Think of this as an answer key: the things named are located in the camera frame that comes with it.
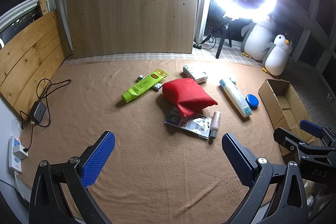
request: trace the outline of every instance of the wooden panel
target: wooden panel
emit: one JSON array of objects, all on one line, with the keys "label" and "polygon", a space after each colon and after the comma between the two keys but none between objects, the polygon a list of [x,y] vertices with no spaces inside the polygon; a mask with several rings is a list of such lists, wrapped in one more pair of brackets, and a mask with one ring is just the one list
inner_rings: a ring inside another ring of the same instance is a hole
[{"label": "wooden panel", "polygon": [[76,58],[192,51],[197,0],[67,0],[67,4]]},{"label": "wooden panel", "polygon": [[56,10],[28,25],[0,51],[0,85],[21,57],[57,24]]},{"label": "wooden panel", "polygon": [[[60,45],[58,45],[41,63],[41,65],[37,68],[37,70],[25,85],[14,105],[14,109],[17,112],[22,110],[23,112],[28,113],[30,111],[32,105],[38,99],[36,96],[36,87],[38,82],[43,78],[50,79],[69,54],[70,48],[68,42],[65,40]],[[47,81],[41,83],[38,90],[39,94],[43,92],[43,89],[47,84]]]},{"label": "wooden panel", "polygon": [[61,44],[58,27],[36,42],[16,63],[0,86],[0,92],[14,105],[30,77],[42,64],[46,57]]},{"label": "wooden panel", "polygon": [[48,5],[47,5],[46,0],[39,0],[39,6],[40,6],[40,9],[41,9],[42,15],[46,15],[47,13],[49,13]]}]

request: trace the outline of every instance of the power strip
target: power strip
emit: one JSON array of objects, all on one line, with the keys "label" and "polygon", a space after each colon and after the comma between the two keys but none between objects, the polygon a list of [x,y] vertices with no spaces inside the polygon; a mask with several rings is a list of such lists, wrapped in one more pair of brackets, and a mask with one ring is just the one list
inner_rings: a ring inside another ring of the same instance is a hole
[{"label": "power strip", "polygon": [[8,166],[18,173],[22,172],[21,159],[28,157],[28,153],[24,152],[23,149],[24,147],[21,145],[20,139],[12,135],[9,138]]}]

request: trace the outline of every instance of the white penguin plush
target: white penguin plush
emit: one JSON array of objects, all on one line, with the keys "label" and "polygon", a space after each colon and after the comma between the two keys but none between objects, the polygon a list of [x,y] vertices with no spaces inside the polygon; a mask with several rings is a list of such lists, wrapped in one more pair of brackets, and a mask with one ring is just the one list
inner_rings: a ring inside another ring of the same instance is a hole
[{"label": "white penguin plush", "polygon": [[244,37],[241,44],[243,55],[262,61],[265,55],[263,47],[274,40],[276,28],[275,16],[254,18],[249,25],[241,29],[241,36]]},{"label": "white penguin plush", "polygon": [[263,51],[267,53],[262,62],[263,71],[271,75],[278,76],[282,74],[287,64],[289,54],[293,50],[293,44],[287,40],[284,35],[279,34],[275,37],[274,43],[270,42],[264,46]]}]

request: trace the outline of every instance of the lime green toothpaste tube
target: lime green toothpaste tube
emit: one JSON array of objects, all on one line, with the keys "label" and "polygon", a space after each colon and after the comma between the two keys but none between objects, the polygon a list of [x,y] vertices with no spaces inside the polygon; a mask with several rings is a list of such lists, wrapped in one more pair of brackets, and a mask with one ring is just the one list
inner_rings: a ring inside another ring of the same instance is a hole
[{"label": "lime green toothpaste tube", "polygon": [[150,75],[146,76],[144,79],[136,83],[134,86],[132,86],[129,90],[127,90],[121,98],[126,103],[129,103],[136,97],[140,96],[142,93],[145,93],[145,91],[149,90],[152,86],[160,82],[163,78],[167,77],[168,74],[165,73],[161,69],[157,69]]}]

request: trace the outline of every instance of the red pouch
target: red pouch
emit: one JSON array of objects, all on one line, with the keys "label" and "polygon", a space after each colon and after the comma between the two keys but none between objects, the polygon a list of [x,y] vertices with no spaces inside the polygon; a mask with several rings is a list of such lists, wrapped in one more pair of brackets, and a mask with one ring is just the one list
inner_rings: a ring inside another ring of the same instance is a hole
[{"label": "red pouch", "polygon": [[164,83],[162,93],[177,106],[183,117],[194,115],[203,108],[218,105],[193,79],[175,79]]}]

